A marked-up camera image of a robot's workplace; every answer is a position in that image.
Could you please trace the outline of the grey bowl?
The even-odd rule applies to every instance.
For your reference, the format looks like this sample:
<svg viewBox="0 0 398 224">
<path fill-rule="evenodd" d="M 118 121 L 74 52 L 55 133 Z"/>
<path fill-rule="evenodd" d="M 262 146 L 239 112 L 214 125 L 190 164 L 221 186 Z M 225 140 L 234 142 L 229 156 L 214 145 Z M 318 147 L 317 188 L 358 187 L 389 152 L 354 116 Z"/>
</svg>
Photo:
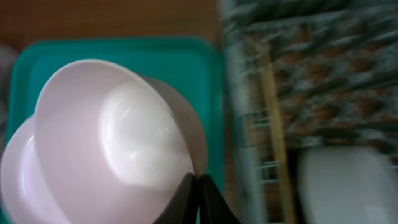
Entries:
<svg viewBox="0 0 398 224">
<path fill-rule="evenodd" d="M 311 224 L 397 224 L 397 169 L 371 147 L 315 147 L 298 165 Z"/>
</svg>

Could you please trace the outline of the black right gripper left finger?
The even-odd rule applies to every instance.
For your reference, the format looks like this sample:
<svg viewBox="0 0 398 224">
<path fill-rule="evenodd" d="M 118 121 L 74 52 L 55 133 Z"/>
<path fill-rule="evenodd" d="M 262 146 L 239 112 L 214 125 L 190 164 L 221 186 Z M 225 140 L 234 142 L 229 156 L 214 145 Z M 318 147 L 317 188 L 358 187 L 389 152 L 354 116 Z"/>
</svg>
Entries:
<svg viewBox="0 0 398 224">
<path fill-rule="evenodd" d="M 167 206 L 153 224 L 196 224 L 198 211 L 197 179 L 186 173 Z"/>
</svg>

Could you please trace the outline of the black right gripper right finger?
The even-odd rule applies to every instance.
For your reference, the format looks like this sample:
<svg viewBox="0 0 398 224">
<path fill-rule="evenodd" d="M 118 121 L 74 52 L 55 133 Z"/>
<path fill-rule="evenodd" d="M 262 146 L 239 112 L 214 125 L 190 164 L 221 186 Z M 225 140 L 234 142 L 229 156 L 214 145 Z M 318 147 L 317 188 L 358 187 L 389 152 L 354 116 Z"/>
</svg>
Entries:
<svg viewBox="0 0 398 224">
<path fill-rule="evenodd" d="M 201 224 L 241 224 L 210 175 L 201 176 L 198 183 L 201 190 L 199 204 Z"/>
</svg>

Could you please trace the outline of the wooden chopstick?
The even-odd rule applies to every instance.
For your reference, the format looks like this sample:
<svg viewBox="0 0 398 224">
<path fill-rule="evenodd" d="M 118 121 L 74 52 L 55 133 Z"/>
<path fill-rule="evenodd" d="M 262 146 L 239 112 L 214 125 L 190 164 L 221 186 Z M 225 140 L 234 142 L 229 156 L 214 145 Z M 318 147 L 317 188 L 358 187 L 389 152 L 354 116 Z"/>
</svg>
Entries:
<svg viewBox="0 0 398 224">
<path fill-rule="evenodd" d="M 284 127 L 279 111 L 279 102 L 277 99 L 277 89 L 274 80 L 274 71 L 269 53 L 269 46 L 267 44 L 259 45 L 258 50 L 261 53 L 261 57 L 259 59 L 259 66 L 262 68 L 261 83 L 270 122 L 272 150 L 277 162 L 277 173 L 279 178 L 284 222 L 286 224 L 296 224 L 294 198 L 292 196 L 292 186 L 289 177 L 287 153 L 285 148 Z"/>
</svg>

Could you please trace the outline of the grey plastic dish rack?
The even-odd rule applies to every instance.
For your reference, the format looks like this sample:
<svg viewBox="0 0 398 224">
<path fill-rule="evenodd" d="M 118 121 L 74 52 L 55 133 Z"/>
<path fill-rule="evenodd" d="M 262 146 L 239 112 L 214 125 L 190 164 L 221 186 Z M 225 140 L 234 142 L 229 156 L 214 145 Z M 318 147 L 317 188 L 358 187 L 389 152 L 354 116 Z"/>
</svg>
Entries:
<svg viewBox="0 0 398 224">
<path fill-rule="evenodd" d="M 371 147 L 397 169 L 396 1 L 218 6 L 244 223 L 285 223 L 259 45 L 269 46 L 296 223 L 307 223 L 298 168 L 309 149 Z"/>
</svg>

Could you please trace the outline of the teal plastic tray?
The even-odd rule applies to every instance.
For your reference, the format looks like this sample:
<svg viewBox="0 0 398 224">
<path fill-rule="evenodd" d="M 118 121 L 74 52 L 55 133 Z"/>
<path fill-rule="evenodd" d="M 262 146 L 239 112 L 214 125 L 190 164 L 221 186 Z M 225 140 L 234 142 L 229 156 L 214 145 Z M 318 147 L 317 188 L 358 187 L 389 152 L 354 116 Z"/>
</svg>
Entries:
<svg viewBox="0 0 398 224">
<path fill-rule="evenodd" d="M 193 106 L 208 145 L 206 172 L 223 182 L 223 65 L 203 41 L 189 38 L 132 40 L 66 40 L 39 42 L 18 57 L 11 75 L 7 119 L 10 140 L 20 125 L 34 117 L 40 92 L 63 66 L 78 60 L 105 60 L 142 77 L 161 80 Z"/>
</svg>

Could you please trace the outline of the pink plate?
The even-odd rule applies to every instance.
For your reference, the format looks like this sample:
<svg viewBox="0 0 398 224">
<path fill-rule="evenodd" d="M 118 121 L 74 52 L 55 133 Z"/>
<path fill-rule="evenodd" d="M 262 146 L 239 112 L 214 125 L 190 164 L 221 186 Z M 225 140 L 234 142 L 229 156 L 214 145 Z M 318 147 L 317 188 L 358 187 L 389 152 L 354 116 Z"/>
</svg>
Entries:
<svg viewBox="0 0 398 224">
<path fill-rule="evenodd" d="M 1 162 L 1 196 L 10 223 L 70 224 L 53 197 L 37 157 L 34 117 L 10 138 Z"/>
</svg>

